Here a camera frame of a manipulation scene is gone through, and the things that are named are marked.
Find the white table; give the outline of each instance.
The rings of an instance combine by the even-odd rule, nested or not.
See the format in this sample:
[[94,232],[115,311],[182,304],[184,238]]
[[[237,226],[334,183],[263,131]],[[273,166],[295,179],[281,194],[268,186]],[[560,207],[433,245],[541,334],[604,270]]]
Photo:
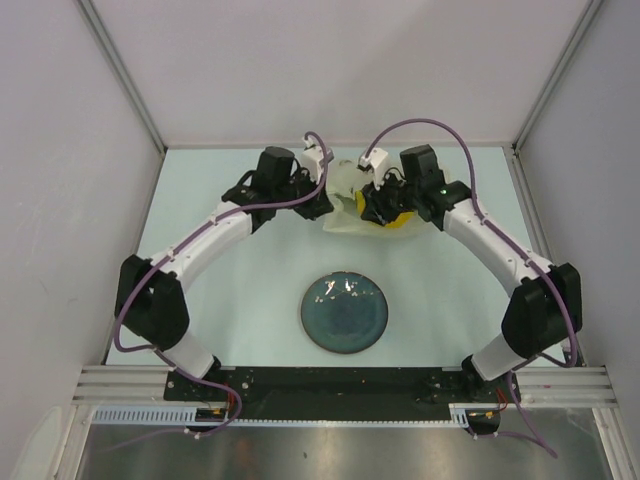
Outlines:
[[[389,149],[394,155],[400,150]],[[170,150],[138,254],[151,256],[199,224],[220,196],[255,168],[260,151]],[[361,151],[334,149],[337,160],[355,159]],[[468,183],[460,149],[436,152],[452,179]],[[528,243],[502,150],[474,148],[472,154],[479,197],[505,228]],[[383,336],[357,354],[321,349],[299,318],[306,289],[337,270],[371,278],[389,304]],[[436,229],[404,239],[345,236],[323,231],[322,220],[284,211],[214,262],[188,291],[187,304],[191,328],[226,365],[416,367],[460,365],[500,331],[508,298],[479,260]],[[125,345],[141,342],[123,329]],[[561,358],[559,347],[551,353]],[[112,347],[107,363],[156,365],[159,360]]]

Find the plastic bag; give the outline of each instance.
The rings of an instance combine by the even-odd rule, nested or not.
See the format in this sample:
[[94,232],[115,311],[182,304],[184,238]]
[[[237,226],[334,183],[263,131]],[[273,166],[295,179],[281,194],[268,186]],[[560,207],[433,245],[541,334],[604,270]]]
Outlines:
[[327,196],[333,204],[333,212],[324,216],[324,231],[369,237],[406,238],[435,229],[417,214],[412,214],[399,228],[383,227],[362,220],[356,207],[356,192],[372,181],[373,174],[359,170],[353,160],[336,160],[331,163],[327,178]]

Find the round plate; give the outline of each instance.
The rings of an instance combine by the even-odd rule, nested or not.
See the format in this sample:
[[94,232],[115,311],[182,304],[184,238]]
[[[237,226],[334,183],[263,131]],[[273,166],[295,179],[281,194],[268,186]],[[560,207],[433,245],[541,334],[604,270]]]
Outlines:
[[376,343],[387,327],[387,300],[373,281],[354,272],[316,280],[300,309],[307,335],[334,353],[357,353]]

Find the white wall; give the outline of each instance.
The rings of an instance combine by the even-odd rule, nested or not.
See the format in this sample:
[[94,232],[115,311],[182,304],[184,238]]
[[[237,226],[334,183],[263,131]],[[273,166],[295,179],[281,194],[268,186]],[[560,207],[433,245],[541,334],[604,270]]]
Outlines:
[[[513,140],[587,0],[96,0],[165,143]],[[451,141],[424,126],[404,145]]]
[[0,478],[100,360],[158,154],[74,2],[0,15]]
[[583,340],[640,447],[640,2],[606,2],[523,149],[557,259],[582,272]]

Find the gray wall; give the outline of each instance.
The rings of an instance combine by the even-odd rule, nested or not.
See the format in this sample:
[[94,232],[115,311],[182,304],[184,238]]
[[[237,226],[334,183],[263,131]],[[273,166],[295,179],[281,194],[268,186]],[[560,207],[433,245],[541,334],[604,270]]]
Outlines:
[[0,478],[100,360],[160,166],[71,0],[0,15]]
[[592,364],[609,367],[640,447],[640,2],[606,2],[523,148],[557,259],[581,270]]

